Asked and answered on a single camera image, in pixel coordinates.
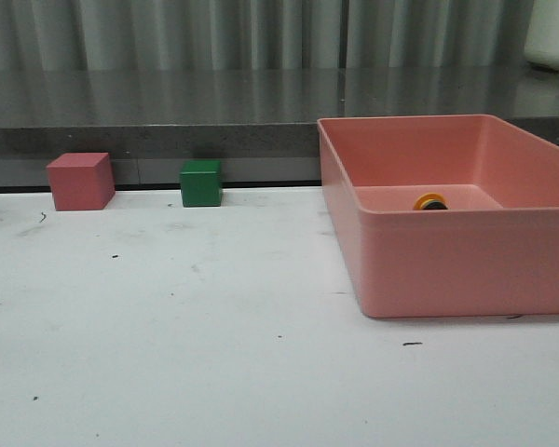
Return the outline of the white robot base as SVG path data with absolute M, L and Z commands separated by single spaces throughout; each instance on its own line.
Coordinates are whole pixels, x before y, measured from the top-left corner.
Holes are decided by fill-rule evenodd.
M 533 65 L 559 72 L 559 0 L 533 2 L 524 56 Z

